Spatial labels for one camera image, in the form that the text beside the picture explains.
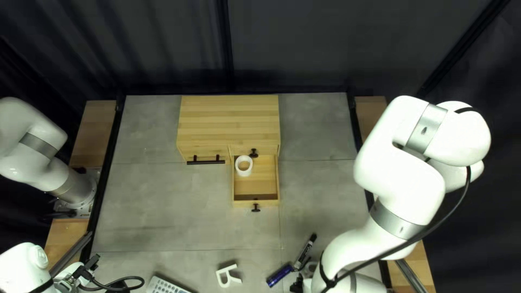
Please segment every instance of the drawer handle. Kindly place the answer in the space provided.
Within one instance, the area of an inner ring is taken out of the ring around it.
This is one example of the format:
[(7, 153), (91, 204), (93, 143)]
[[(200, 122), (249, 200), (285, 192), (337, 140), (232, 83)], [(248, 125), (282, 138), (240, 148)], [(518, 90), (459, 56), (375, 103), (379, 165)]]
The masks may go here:
[(250, 157), (251, 158), (259, 157), (259, 154), (257, 154), (256, 152), (257, 152), (257, 149), (252, 149), (252, 153), (250, 154)]
[(197, 155), (194, 155), (193, 161), (187, 161), (187, 165), (208, 165), (208, 164), (224, 164), (225, 160), (219, 160), (219, 155), (215, 156), (215, 161), (198, 161)]
[(260, 210), (259, 210), (259, 208), (258, 208), (258, 205), (259, 205), (258, 203), (254, 203), (254, 204), (253, 204), (253, 210), (252, 210), (252, 212), (254, 212), (254, 213), (258, 213), (258, 212), (260, 212)]

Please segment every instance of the white remote control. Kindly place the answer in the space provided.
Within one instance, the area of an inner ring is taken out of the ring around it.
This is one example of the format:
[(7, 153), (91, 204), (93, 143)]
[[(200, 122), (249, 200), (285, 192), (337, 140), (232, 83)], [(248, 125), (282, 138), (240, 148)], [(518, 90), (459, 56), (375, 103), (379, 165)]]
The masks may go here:
[(158, 276), (153, 276), (146, 289), (146, 293), (193, 293)]

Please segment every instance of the gray table surface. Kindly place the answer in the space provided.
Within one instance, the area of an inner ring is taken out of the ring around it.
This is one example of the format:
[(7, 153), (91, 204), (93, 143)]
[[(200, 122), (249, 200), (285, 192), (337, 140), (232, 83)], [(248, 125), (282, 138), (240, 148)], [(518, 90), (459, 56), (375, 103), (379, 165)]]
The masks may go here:
[[(159, 272), (201, 293), (289, 292), (295, 273), (271, 289), (265, 279), (294, 261), (311, 233), (317, 260), (335, 236), (367, 219), (345, 93), (279, 95), (280, 206), (260, 213), (231, 206), (229, 165), (184, 163), (180, 102), (127, 97), (92, 249), (102, 283)], [(222, 289), (215, 271), (231, 260), (243, 284)], [(381, 279), (377, 264), (361, 273)]]

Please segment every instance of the black knob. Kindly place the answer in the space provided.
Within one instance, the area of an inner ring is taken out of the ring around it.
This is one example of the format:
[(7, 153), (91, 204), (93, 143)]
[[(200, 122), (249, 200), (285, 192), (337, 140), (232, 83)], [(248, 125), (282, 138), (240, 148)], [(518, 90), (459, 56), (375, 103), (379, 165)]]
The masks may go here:
[(253, 204), (254, 208), (253, 208), (252, 212), (254, 212), (254, 213), (260, 212), (260, 210), (258, 209), (258, 205), (259, 205), (258, 203)]
[(256, 153), (257, 149), (252, 149), (252, 153), (250, 154), (250, 157), (259, 157), (259, 154)]

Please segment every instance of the wooden drawer cabinet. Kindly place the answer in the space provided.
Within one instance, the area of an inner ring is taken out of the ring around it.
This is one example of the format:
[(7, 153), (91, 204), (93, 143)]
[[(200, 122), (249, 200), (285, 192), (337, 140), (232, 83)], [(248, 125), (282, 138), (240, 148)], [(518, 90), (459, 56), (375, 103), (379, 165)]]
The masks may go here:
[[(189, 162), (215, 161), (231, 168), (232, 203), (236, 207), (278, 205), (280, 152), (277, 95), (183, 96), (177, 147)], [(252, 174), (235, 174), (235, 159), (256, 149)]]

